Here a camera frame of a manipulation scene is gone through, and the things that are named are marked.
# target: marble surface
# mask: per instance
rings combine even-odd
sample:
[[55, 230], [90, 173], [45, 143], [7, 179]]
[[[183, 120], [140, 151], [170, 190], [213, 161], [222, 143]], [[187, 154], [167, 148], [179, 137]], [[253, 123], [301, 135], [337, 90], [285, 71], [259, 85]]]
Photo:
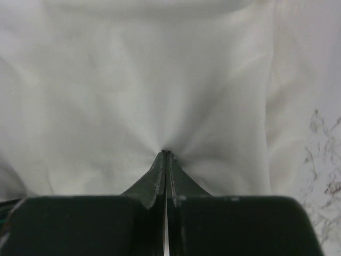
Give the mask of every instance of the marble surface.
[[326, 256], [341, 255], [341, 117], [327, 122], [315, 110], [306, 157], [293, 187]]

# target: white fabric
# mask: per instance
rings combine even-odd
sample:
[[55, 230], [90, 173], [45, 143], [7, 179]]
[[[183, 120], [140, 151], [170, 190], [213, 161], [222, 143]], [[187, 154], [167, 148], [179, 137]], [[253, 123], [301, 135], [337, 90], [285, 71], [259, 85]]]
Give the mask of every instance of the white fabric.
[[163, 149], [214, 195], [284, 194], [340, 10], [0, 0], [0, 200], [119, 194]]

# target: white cloth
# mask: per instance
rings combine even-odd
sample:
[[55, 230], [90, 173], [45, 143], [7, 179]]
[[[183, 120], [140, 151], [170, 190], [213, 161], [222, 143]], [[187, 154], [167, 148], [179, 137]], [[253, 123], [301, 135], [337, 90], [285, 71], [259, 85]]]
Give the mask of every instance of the white cloth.
[[0, 200], [119, 194], [175, 153], [214, 195], [285, 194], [339, 0], [0, 0]]

